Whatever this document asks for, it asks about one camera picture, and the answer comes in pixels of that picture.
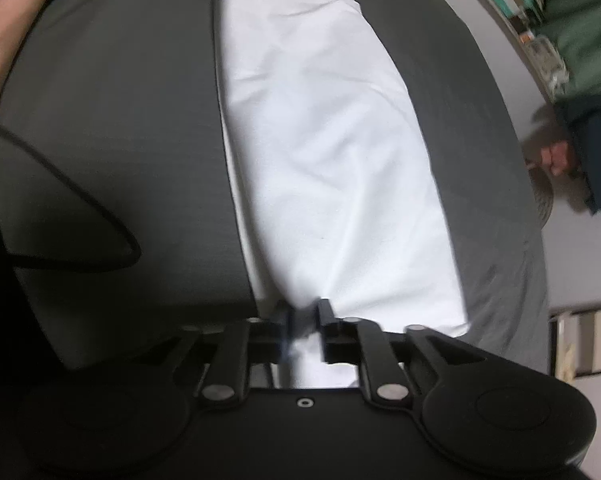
cord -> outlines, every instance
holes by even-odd
[[[49,159],[38,152],[33,146],[12,133],[10,130],[0,124],[0,136],[15,147],[23,150],[33,160],[38,162],[43,168],[49,171],[61,184],[75,193],[83,202],[95,209],[109,224],[125,238],[130,247],[130,252],[126,256],[101,260],[99,262],[73,262],[71,260],[55,260],[52,258],[43,258],[41,256],[28,256],[26,254],[10,254],[10,262],[14,267],[21,269],[45,269],[45,270],[66,270],[69,272],[109,272],[111,270],[120,270],[131,267],[140,259],[142,251],[140,244],[127,226],[120,221],[117,216],[111,213],[105,206],[96,200],[87,191],[71,180],[61,170],[54,166]]]

metal grommet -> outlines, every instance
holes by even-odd
[[[310,399],[309,397],[303,397],[302,399],[298,399],[296,405],[299,408],[311,408],[314,405],[314,399]]]
[[[385,400],[403,400],[409,395],[409,390],[402,384],[383,384],[376,393]]]
[[[234,396],[234,388],[226,384],[210,384],[202,389],[202,396],[207,400],[228,400]]]

bed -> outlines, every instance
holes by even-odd
[[[69,367],[175,324],[257,312],[223,169],[214,1],[54,0],[5,86],[0,121],[98,195],[144,247],[146,264],[106,274],[19,270]],[[540,229],[487,64],[443,0],[356,1],[418,116],[471,323],[463,339],[546,371]],[[102,219],[1,139],[0,222],[12,252],[124,250]]]

round black pad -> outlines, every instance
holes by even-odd
[[[166,370],[94,367],[32,391],[20,408],[20,438],[41,466],[101,474],[137,466],[167,449],[189,412]]]
[[[503,361],[449,367],[422,421],[452,457],[494,474],[541,474],[577,462],[596,430],[575,388]]]

small hole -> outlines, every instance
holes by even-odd
[[[302,399],[298,399],[296,404],[299,408],[311,408],[314,405],[314,399],[310,399],[309,397],[302,397]]]

